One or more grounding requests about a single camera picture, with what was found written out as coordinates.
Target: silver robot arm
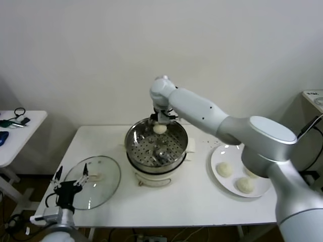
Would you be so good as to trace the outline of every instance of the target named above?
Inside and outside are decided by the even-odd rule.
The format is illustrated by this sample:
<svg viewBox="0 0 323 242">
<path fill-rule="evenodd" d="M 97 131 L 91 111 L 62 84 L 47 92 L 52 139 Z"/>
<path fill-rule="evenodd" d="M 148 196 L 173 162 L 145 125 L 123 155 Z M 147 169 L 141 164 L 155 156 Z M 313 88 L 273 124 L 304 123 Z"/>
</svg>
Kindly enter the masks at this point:
<svg viewBox="0 0 323 242">
<path fill-rule="evenodd" d="M 211 101 L 184 88 L 167 76 L 159 77 L 150 89 L 158 121 L 166 124 L 173 109 L 178 116 L 230 145 L 245 144 L 243 164 L 253 173 L 270 178 L 278 200 L 276 219 L 286 242 L 323 241 L 323 198 L 299 175 L 290 154 L 295 134 L 265 117 L 228 116 Z"/>
</svg>

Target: table leg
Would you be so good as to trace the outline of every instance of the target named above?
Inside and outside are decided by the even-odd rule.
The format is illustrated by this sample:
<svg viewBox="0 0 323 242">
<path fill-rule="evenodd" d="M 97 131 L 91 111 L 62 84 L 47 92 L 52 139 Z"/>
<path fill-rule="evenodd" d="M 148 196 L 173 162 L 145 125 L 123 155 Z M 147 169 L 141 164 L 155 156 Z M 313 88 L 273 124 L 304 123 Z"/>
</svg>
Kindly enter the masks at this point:
<svg viewBox="0 0 323 242">
<path fill-rule="evenodd" d="M 95 232 L 95 228 L 90 228 L 90 233 L 88 237 L 89 241 L 93 241 L 94 232 Z"/>
<path fill-rule="evenodd" d="M 15 210 L 12 212 L 14 214 L 20 214 L 24 210 L 36 211 L 40 202 L 31 202 L 29 200 L 31 194 L 34 192 L 34 188 L 27 188 L 25 193 L 22 195 L 22 199 L 18 202 Z"/>
<path fill-rule="evenodd" d="M 8 197 L 14 200 L 16 203 L 19 203 L 22 200 L 22 194 L 19 193 L 10 183 L 6 182 L 0 176 L 0 189 L 5 193 Z"/>
<path fill-rule="evenodd" d="M 240 238 L 239 242 L 253 242 L 263 235 L 265 235 L 267 232 L 272 230 L 276 224 L 269 224 L 267 226 L 261 226 L 258 228 L 253 229 L 251 232 L 247 233 L 243 238 Z"/>
<path fill-rule="evenodd" d="M 13 180 L 16 183 L 20 182 L 20 178 L 9 167 L 3 167 L 1 168 L 1 171 L 10 178 L 10 180 Z"/>
<path fill-rule="evenodd" d="M 24 210 L 36 211 L 39 206 L 39 202 L 31 202 L 29 200 L 34 188 L 27 188 L 25 193 L 21 194 L 0 176 L 0 190 L 17 203 L 12 215 L 20 214 Z"/>
</svg>

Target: dough ball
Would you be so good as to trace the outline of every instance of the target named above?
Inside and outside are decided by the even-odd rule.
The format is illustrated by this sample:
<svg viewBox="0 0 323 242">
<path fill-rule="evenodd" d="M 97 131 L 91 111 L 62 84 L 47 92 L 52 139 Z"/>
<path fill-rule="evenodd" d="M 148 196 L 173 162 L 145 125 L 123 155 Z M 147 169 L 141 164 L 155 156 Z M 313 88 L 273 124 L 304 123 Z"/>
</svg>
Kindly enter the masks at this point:
<svg viewBox="0 0 323 242">
<path fill-rule="evenodd" d="M 253 179 L 258 178 L 258 176 L 257 176 L 256 174 L 253 174 L 253 173 L 252 173 L 250 170 L 248 170 L 246 167 L 244 168 L 244 170 L 245 170 L 246 174 L 247 174 L 248 176 L 250 176 L 251 178 L 253 178 Z"/>
<path fill-rule="evenodd" d="M 167 126 L 166 125 L 154 125 L 152 129 L 156 134 L 162 135 L 163 133 L 166 132 Z"/>
<path fill-rule="evenodd" d="M 236 185 L 237 185 L 237 188 L 239 189 L 239 191 L 246 193 L 246 194 L 252 193 L 254 190 L 253 181 L 252 181 L 252 179 L 250 179 L 248 177 L 239 178 L 236 181 Z"/>
<path fill-rule="evenodd" d="M 216 166 L 216 170 L 222 177 L 229 177 L 233 173 L 232 166 L 227 162 L 221 162 Z"/>
</svg>

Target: glass lid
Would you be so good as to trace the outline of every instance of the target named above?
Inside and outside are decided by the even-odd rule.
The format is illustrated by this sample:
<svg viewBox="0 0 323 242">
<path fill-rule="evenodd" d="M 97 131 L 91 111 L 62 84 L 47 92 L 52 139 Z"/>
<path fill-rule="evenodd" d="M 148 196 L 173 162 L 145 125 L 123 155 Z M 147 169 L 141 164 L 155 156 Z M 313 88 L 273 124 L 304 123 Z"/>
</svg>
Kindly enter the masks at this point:
<svg viewBox="0 0 323 242">
<path fill-rule="evenodd" d="M 93 156 L 74 166 L 65 181 L 78 180 L 83 175 L 85 164 L 89 179 L 74 197 L 73 206 L 77 210 L 89 210 L 105 203 L 116 192 L 121 180 L 121 170 L 115 160 L 107 156 Z"/>
</svg>

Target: white table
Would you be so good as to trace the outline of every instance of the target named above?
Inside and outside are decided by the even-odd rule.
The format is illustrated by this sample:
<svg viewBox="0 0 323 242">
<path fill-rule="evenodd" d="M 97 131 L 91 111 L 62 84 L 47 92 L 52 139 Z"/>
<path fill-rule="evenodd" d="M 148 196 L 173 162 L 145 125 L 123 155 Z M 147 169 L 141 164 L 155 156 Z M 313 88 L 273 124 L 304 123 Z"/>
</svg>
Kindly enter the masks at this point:
<svg viewBox="0 0 323 242">
<path fill-rule="evenodd" d="M 30 119 L 30 122 L 24 128 L 9 129 L 0 127 L 0 131 L 9 132 L 7 140 L 0 146 L 0 169 L 10 178 L 10 182 L 8 183 L 0 177 L 0 189 L 17 203 L 13 214 L 20 213 L 22 210 L 36 210 L 39 205 L 39 203 L 29 201 L 33 192 L 32 188 L 28 188 L 24 194 L 21 194 L 12 187 L 12 183 L 19 182 L 20 179 L 7 167 L 45 120 L 47 113 L 45 111 L 26 111 L 25 116 Z M 1 120 L 13 117 L 15 117 L 13 111 L 0 111 Z"/>
<path fill-rule="evenodd" d="M 81 127 L 60 166 L 62 178 L 81 160 L 96 155 L 114 158 L 121 167 L 120 186 L 103 205 L 88 211 L 76 211 L 77 227 L 169 227 L 222 226 L 275 223 L 274 188 L 262 197 L 248 199 L 227 192 L 208 171 L 212 150 L 218 140 L 193 126 L 184 126 L 195 139 L 194 161 L 185 161 L 180 176 L 170 186 L 149 188 L 138 186 L 123 146 L 129 126 Z M 50 185 L 35 215 L 45 209 L 44 200 L 53 192 Z M 54 204 L 54 197 L 48 203 Z"/>
</svg>

